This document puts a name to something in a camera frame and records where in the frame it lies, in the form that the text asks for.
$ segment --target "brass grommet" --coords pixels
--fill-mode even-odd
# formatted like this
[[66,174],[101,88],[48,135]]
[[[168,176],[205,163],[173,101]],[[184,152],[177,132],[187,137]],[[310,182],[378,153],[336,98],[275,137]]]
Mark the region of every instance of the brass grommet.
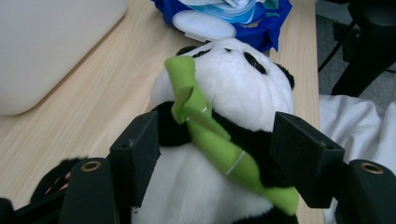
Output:
[[364,162],[361,164],[361,168],[369,173],[375,174],[375,175],[382,175],[384,174],[384,171],[381,169],[381,167],[369,163],[369,162]]
[[83,172],[90,172],[99,169],[102,165],[99,161],[89,161],[81,166],[81,171]]

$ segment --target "white cloth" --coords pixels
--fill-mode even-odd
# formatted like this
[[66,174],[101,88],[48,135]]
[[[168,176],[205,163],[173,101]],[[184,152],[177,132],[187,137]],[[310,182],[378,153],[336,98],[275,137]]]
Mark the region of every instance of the white cloth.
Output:
[[[320,95],[320,130],[346,150],[344,161],[363,159],[396,174],[396,101],[385,110],[349,96]],[[325,210],[325,223],[336,223],[336,200]]]

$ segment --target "wooden desk surface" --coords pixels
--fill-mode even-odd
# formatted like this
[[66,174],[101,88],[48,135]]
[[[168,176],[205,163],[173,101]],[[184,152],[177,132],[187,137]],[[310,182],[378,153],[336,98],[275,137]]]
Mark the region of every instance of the wooden desk surface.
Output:
[[[318,127],[315,1],[292,0],[273,61],[296,79],[296,115]],[[28,203],[41,177],[60,160],[105,157],[130,121],[149,110],[149,91],[163,61],[202,45],[164,24],[149,0],[129,0],[125,17],[32,110],[0,116],[0,197]],[[301,202],[301,223],[322,223]]]

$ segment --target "panda eye patch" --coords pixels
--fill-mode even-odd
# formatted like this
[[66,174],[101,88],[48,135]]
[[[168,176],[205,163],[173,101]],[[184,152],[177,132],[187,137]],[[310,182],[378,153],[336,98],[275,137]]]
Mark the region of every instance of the panda eye patch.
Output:
[[208,53],[209,51],[210,51],[210,49],[208,49],[208,50],[203,50],[203,51],[199,51],[198,53],[196,53],[196,54],[192,55],[192,58],[198,58],[198,57],[201,57],[202,55],[204,55],[204,54]]
[[257,62],[256,58],[253,57],[253,55],[244,52],[244,56],[247,59],[247,62],[250,63],[251,66],[256,68],[261,74],[267,75],[267,70],[259,63]]

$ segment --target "stuffed panda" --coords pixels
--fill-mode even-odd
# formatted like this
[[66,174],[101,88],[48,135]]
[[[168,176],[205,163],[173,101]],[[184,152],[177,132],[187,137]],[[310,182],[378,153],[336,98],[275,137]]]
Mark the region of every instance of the stuffed panda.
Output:
[[233,38],[165,67],[151,91],[162,155],[132,223],[297,223],[298,193],[269,157],[275,112],[293,113],[289,72]]

